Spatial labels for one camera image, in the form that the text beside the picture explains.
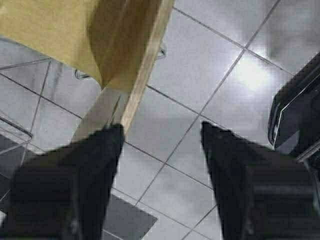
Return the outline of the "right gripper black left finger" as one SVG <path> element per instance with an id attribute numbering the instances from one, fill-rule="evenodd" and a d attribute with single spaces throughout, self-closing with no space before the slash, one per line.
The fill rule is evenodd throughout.
<path id="1" fill-rule="evenodd" d="M 10 181 L 5 239 L 101 239 L 123 145 L 116 123 L 22 164 Z"/>

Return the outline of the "black robot base right corner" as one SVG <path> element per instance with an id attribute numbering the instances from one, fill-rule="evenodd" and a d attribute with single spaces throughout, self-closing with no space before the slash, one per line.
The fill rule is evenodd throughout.
<path id="1" fill-rule="evenodd" d="M 277 152 L 292 158 L 320 143 L 319 53 L 274 96 L 267 137 Z"/>

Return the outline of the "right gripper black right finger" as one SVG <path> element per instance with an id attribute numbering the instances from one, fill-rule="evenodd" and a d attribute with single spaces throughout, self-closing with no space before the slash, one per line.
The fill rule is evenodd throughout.
<path id="1" fill-rule="evenodd" d="M 225 240 L 317 240 L 320 157 L 293 157 L 206 120 L 201 145 Z"/>

